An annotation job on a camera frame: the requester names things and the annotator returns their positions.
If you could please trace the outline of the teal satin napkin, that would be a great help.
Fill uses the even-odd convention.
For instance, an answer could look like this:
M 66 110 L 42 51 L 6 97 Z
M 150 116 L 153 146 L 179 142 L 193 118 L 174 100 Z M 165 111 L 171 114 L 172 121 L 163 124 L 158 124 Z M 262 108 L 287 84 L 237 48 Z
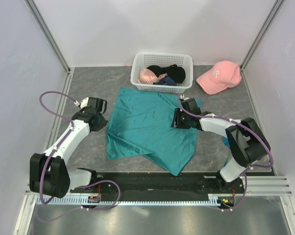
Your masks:
M 172 127 L 177 97 L 122 87 L 108 122 L 109 160 L 145 156 L 174 176 L 195 154 L 196 129 Z

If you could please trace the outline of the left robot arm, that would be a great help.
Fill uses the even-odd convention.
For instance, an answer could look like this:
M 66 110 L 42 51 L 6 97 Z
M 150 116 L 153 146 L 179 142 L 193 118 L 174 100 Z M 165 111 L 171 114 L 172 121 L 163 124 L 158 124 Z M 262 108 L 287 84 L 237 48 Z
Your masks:
M 103 117 L 107 101 L 87 97 L 80 110 L 70 118 L 70 124 L 57 141 L 43 153 L 30 158 L 29 189 L 32 192 L 62 198 L 71 189 L 82 187 L 87 192 L 98 188 L 95 171 L 78 168 L 69 172 L 67 163 L 82 140 L 92 132 L 104 128 L 108 121 Z

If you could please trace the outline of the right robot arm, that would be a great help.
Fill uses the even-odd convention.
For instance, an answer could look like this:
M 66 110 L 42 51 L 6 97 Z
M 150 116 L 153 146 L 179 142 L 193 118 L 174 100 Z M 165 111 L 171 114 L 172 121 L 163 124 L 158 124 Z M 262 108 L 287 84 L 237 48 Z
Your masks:
M 173 128 L 194 128 L 228 140 L 232 157 L 217 172 L 215 187 L 219 192 L 228 192 L 233 187 L 233 181 L 249 169 L 272 167 L 270 144 L 253 118 L 231 119 L 202 112 L 194 98 L 186 98 L 183 94 L 177 97 L 177 102 L 179 108 L 174 111 Z

